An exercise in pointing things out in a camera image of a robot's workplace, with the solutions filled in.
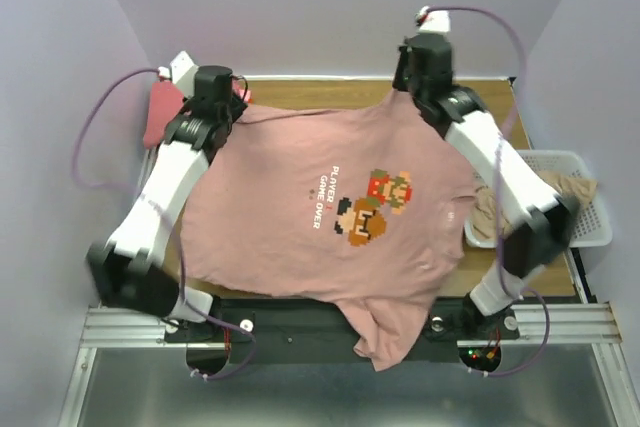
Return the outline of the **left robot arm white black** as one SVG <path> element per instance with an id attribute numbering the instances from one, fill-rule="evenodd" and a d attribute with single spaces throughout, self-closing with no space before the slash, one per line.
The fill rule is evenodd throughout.
<path id="1" fill-rule="evenodd" d="M 100 301 L 157 318 L 187 321 L 199 340 L 215 339 L 223 318 L 212 295 L 190 288 L 186 275 L 164 269 L 174 227 L 199 179 L 247 107 L 224 66 L 197 66 L 186 57 L 156 71 L 144 143 L 155 163 L 129 213 L 86 255 Z"/>

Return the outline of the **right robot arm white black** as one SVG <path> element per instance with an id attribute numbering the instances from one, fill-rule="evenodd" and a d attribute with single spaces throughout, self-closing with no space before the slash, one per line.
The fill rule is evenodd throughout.
<path id="1" fill-rule="evenodd" d="M 454 81 L 453 50 L 442 33 L 403 41 L 393 87 L 410 94 L 423 120 L 453 146 L 495 195 L 496 259 L 464 297 L 463 331 L 482 337 L 530 282 L 568 249 L 579 200 L 545 183 L 505 139 L 480 96 Z"/>

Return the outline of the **dusty pink printed t-shirt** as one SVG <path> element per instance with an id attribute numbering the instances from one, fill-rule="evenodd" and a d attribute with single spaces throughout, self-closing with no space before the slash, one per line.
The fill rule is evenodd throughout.
<path id="1" fill-rule="evenodd" d="M 251 105 L 182 216 L 189 277 L 336 305 L 382 371 L 463 255 L 471 165 L 391 91 L 360 109 Z"/>

